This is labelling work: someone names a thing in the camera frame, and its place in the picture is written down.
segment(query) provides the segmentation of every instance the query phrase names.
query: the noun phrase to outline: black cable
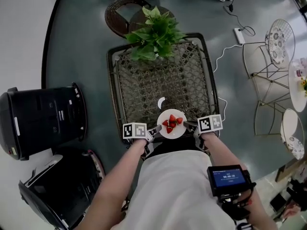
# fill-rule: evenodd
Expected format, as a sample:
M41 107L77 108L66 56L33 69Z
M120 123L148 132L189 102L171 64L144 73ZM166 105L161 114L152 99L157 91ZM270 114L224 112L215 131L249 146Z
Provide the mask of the black cable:
M255 36L256 35L256 32L255 32L255 30L252 28L252 27L250 27L250 26L242 26L242 24L240 23L240 21L239 21L239 17L237 16L237 15L235 15L235 14L232 14L231 12L234 10L234 7L233 7L233 2L234 2L235 0L232 0L232 2L231 2L231 4L230 5L228 5L228 6L223 6L223 9L226 11L226 13L228 13L229 15L231 15L231 16L235 16L236 17L236 19L238 20L238 23L239 23L239 25L242 27L242 29L241 29L241 31L244 31L244 30L247 30L248 32L249 32L249 36Z

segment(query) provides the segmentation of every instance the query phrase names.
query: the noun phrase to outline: white cable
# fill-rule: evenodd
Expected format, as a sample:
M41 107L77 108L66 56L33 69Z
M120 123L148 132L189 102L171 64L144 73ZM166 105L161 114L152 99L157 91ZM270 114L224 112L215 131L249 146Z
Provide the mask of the white cable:
M217 60L219 60L220 58L222 58L222 57L224 56L225 49L229 49L229 48L233 48L233 47L242 47L242 46L243 46L243 44L240 44L240 45L233 45L233 46L231 46L231 47L224 48L224 49L223 49L222 55L216 59L216 68L215 68L215 70L213 71L213 73L216 72L216 70L217 70ZM223 111L223 113L224 113L224 119L222 120L222 122L223 122L223 121L225 121L225 119L226 119L225 111L226 111L226 107L227 107L227 100L224 100L224 99L222 99L222 98L220 98L220 97L218 97L218 98L219 98L220 100L222 100L222 101L225 101L225 103L226 103L226 104L225 104L225 107L224 107L224 111Z
M229 48L233 48L233 47L242 47L242 46L243 46L243 44L240 44L240 45L233 45L233 46L231 46L231 47L224 48L224 49L223 49L222 55L216 59L216 62L215 62L215 63L216 63L216 68L215 68L215 70L213 71L213 73L216 72L216 70L217 70L217 60L219 60L220 58L222 58L222 57L224 56L225 49L229 49Z

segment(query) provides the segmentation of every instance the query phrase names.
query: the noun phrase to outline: wicker chair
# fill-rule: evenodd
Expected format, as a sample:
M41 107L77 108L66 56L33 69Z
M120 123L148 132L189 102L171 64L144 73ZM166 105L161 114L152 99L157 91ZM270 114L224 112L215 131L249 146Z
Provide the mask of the wicker chair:
M117 13L117 9L129 3L135 3L141 7L146 5L151 7L151 5L145 0L116 0L107 7L105 12L106 24L114 33L123 38L125 38L125 34L129 33L130 23L119 13Z

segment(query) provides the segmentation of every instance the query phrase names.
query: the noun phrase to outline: round white table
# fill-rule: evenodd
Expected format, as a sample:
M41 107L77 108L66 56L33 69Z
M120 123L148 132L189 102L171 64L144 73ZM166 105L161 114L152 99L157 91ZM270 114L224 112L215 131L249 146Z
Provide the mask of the round white table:
M290 64L288 73L289 92L293 107L300 113L306 107L307 98L305 97L305 92L300 88L297 82L295 70L297 70L297 68L295 68L293 64Z
M300 122L302 128L303 141L305 141L302 122L294 110L286 109L285 113L283 114L280 128L283 143L297 160L303 158L305 154L304 144L302 144L298 138L293 136L293 134L296 132L298 121Z

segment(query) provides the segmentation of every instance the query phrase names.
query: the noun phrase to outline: strawberry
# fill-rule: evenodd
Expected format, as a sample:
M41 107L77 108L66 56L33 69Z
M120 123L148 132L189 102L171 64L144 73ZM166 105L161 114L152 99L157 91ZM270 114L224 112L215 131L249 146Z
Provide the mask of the strawberry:
M166 128L166 131L167 131L167 133L169 134L169 133L171 133L171 132L173 131L173 128L167 127L167 128Z
M175 127L176 127L176 123L169 123L169 126L170 126L171 128L175 128Z
M171 116L169 116L169 122L176 122L176 118L174 115L171 114Z
M162 124L163 124L164 126L168 126L168 121L165 120Z
M179 118L176 119L176 121L177 121L177 123L178 123L179 125L182 123L182 120L183 120L182 117L179 117Z

